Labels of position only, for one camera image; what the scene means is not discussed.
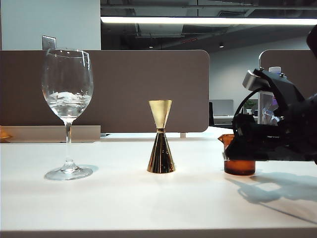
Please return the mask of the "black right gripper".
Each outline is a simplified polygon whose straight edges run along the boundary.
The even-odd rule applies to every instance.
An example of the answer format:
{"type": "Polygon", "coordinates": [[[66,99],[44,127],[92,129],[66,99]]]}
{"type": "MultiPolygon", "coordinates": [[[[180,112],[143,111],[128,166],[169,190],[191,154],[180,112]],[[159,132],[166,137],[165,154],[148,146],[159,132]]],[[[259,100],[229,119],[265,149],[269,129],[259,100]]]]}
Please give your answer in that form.
{"type": "Polygon", "coordinates": [[[225,158],[245,161],[316,161],[317,96],[283,108],[277,96],[260,94],[258,124],[252,115],[237,114],[234,138],[225,158]]]}

